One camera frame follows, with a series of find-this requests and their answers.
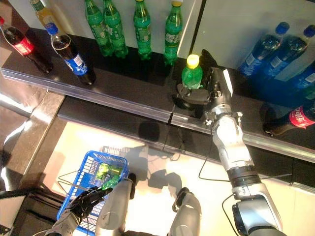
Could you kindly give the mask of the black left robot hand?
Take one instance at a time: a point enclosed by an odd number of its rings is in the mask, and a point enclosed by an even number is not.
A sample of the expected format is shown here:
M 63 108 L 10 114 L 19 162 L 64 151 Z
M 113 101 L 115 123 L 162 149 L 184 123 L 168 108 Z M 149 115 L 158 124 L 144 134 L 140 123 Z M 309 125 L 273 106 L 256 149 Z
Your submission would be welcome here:
M 104 201 L 104 197 L 111 193 L 113 188 L 102 189 L 101 187 L 94 186 L 77 196 L 66 210 L 70 210 L 77 218 L 79 223 L 86 218 L 93 207 L 98 203 Z

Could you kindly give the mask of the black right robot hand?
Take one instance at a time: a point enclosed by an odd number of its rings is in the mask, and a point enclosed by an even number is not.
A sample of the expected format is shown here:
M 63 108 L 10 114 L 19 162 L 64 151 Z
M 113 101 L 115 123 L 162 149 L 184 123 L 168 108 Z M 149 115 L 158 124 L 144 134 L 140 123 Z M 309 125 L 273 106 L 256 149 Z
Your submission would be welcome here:
M 206 49 L 201 51 L 199 65 L 203 72 L 200 87 L 189 88 L 183 82 L 178 83 L 178 94 L 173 96 L 175 105 L 187 109 L 199 105 L 211 108 L 220 104 L 231 106 L 233 87 L 228 70 L 219 66 Z

